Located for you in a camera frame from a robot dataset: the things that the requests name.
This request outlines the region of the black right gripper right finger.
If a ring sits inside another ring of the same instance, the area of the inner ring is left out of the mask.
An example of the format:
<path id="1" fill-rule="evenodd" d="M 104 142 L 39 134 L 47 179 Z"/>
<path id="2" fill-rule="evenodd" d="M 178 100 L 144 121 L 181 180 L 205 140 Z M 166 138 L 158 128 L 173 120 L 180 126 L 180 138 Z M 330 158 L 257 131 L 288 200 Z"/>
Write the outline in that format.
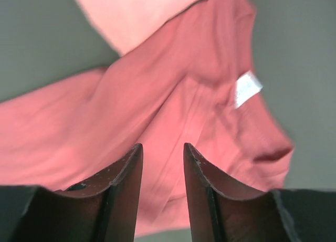
<path id="1" fill-rule="evenodd" d="M 273 189 L 231 177 L 184 145 L 193 241 L 335 241 L 335 192 Z"/>

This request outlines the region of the salmon pink t-shirt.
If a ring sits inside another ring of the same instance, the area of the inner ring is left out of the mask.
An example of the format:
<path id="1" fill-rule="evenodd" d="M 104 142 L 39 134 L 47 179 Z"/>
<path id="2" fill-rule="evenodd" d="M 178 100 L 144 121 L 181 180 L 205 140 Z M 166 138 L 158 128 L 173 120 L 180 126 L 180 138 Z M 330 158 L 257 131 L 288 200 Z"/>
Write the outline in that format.
<path id="1" fill-rule="evenodd" d="M 65 190 L 143 145 L 137 237 L 190 225 L 183 146 L 261 191 L 293 145 L 253 74 L 249 0 L 202 0 L 110 67 L 1 103 L 1 183 Z"/>

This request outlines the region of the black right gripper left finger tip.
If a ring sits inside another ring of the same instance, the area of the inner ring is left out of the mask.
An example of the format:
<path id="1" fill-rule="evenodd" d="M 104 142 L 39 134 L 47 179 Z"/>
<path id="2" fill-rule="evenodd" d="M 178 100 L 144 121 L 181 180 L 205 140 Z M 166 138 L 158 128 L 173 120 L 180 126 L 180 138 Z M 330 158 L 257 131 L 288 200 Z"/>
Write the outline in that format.
<path id="1" fill-rule="evenodd" d="M 65 191 L 1 187 L 1 241 L 133 241 L 143 147 Z"/>

